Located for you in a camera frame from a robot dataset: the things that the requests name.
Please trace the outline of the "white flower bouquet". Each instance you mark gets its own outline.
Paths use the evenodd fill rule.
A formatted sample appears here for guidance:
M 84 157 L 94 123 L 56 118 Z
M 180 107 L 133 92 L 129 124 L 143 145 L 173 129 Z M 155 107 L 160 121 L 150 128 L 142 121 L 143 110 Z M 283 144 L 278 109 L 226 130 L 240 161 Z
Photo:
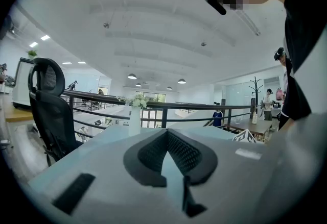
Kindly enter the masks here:
M 124 102 L 126 106 L 140 107 L 141 109 L 145 109 L 150 98 L 139 93 L 132 98 L 118 97 L 118 100 L 120 102 Z

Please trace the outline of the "person's black shirt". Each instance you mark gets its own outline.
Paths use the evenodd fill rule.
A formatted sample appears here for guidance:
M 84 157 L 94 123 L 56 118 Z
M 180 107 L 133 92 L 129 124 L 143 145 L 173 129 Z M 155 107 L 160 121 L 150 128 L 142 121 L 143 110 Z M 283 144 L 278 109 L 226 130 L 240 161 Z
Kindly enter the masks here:
M 298 120 L 327 112 L 327 0 L 285 0 L 284 6 L 292 67 L 283 113 Z

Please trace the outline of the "black metal railing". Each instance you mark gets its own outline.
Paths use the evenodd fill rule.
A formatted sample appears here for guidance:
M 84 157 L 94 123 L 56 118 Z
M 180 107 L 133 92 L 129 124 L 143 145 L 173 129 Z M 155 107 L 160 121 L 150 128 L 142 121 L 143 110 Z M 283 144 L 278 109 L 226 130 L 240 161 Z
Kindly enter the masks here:
M 98 110 L 92 109 L 92 104 L 102 103 L 103 107 L 110 108 L 115 106 L 126 106 L 132 108 L 129 104 L 122 98 L 117 98 L 115 96 L 108 96 L 108 95 L 99 95 L 99 94 L 91 94 L 81 91 L 72 91 L 72 90 L 65 90 L 64 93 L 61 95 L 64 100 L 68 102 L 69 107 L 72 109 L 73 112 L 81 112 L 87 113 L 94 116 L 101 116 L 101 117 L 109 117 L 115 120 L 130 120 L 131 115 L 128 116 L 120 116 L 120 115 L 113 115 L 108 113 L 101 113 Z M 250 106 L 219 106 L 219 105 L 204 105 L 204 104 L 188 104 L 188 103 L 160 103 L 160 102 L 147 102 L 146 108 L 141 108 L 138 115 L 141 115 L 143 110 L 146 111 L 160 111 L 161 117 L 159 118 L 144 118 L 140 117 L 140 122 L 154 122 L 161 124 L 162 128 L 167 127 L 167 123 L 169 122 L 197 122 L 197 121 L 204 121 L 204 126 L 209 126 L 213 124 L 215 120 L 214 117 L 208 118 L 191 118 L 191 119 L 168 119 L 168 111 L 169 110 L 186 110 L 186 111 L 199 111 L 199 110 L 216 110 L 220 109 L 222 111 L 228 111 L 227 116 L 220 117 L 221 120 L 227 119 L 227 122 L 231 122 L 233 117 L 236 115 L 232 115 L 232 110 L 240 110 L 240 109 L 250 109 L 251 111 L 255 110 L 254 105 Z

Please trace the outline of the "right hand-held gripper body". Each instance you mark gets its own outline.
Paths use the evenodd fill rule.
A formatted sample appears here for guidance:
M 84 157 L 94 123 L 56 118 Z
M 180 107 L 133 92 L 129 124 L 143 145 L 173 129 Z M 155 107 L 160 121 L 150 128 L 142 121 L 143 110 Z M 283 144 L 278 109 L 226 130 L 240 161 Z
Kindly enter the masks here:
M 251 134 L 251 132 L 248 129 L 243 130 L 239 134 L 237 134 L 232 141 L 236 142 L 249 142 L 249 143 L 256 143 L 255 138 Z

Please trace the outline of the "white vase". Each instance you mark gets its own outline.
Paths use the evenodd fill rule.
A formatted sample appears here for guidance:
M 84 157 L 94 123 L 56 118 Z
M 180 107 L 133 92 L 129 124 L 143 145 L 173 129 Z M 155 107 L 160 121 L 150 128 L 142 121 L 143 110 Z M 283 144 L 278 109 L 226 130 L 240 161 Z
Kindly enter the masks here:
M 131 107 L 131 114 L 129 119 L 128 133 L 129 136 L 135 136 L 141 132 L 141 108 L 140 107 Z

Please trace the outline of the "black mesh office chair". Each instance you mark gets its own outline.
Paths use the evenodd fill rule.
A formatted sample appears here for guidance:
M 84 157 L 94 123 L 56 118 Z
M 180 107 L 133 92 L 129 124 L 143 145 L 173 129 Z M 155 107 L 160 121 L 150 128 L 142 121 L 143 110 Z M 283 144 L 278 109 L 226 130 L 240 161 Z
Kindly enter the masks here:
M 33 63 L 28 75 L 30 105 L 51 166 L 83 143 L 75 137 L 72 109 L 61 98 L 65 90 L 62 69 L 48 58 L 35 58 Z

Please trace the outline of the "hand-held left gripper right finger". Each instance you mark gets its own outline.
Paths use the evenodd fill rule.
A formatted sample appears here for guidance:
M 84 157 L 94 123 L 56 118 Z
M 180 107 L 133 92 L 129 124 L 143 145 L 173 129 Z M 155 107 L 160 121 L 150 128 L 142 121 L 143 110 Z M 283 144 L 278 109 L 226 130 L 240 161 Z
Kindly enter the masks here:
M 268 224 L 273 221 L 268 184 L 277 149 L 167 130 L 172 158 L 185 156 L 182 211 L 167 224 Z

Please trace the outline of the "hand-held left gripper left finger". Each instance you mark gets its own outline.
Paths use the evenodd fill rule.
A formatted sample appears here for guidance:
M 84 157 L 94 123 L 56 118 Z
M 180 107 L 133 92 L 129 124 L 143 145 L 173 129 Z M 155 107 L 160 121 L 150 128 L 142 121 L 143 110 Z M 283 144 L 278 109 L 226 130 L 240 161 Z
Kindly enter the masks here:
M 81 224 L 186 224 L 182 211 L 182 175 L 166 154 L 166 188 L 139 184 L 123 164 L 125 151 L 151 132 L 114 142 L 92 140 L 37 177 L 37 192 L 52 202 L 81 173 L 95 176 L 71 219 Z

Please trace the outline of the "black coat rack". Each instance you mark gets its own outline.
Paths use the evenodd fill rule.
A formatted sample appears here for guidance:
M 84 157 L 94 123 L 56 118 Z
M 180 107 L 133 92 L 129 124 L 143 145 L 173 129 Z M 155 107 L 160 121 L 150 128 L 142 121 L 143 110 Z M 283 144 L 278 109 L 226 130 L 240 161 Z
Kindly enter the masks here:
M 261 92 L 261 90 L 263 89 L 263 84 L 259 84 L 259 82 L 261 81 L 261 79 L 257 79 L 256 77 L 254 77 L 254 80 L 250 80 L 254 86 L 249 86 L 249 88 L 251 89 L 251 104 L 250 104 L 250 112 L 251 115 L 250 117 L 253 117 L 254 112 L 258 112 L 258 103 L 259 103 L 259 93 Z

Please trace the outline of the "person's right forearm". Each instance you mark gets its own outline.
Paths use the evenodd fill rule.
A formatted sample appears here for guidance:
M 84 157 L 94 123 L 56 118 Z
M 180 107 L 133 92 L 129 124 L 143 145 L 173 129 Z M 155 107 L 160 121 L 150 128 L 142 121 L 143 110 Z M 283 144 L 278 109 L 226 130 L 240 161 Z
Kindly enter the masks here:
M 274 132 L 269 140 L 265 140 L 264 145 L 268 147 L 281 146 L 285 143 L 289 129 L 294 125 L 295 121 L 289 118 L 285 124 L 276 132 Z

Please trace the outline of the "white box appliance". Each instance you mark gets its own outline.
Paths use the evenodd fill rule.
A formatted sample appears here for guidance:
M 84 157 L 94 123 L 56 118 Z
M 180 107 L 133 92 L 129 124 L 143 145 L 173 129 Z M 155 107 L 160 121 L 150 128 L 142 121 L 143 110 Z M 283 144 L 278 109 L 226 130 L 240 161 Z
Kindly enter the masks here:
M 33 66 L 33 61 L 27 58 L 21 57 L 18 62 L 14 88 L 12 90 L 12 103 L 15 108 L 31 109 L 28 77 Z

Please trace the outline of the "brown wooden desk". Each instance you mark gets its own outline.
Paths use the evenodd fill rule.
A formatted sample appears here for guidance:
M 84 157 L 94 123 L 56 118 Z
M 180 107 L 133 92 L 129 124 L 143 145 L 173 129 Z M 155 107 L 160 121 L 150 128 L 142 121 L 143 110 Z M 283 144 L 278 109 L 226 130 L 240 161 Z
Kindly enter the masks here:
M 224 127 L 237 131 L 249 130 L 249 132 L 257 138 L 257 140 L 265 141 L 265 135 L 272 126 L 272 121 L 258 120 L 256 124 L 252 123 L 252 119 L 242 119 L 240 123 L 226 123 Z

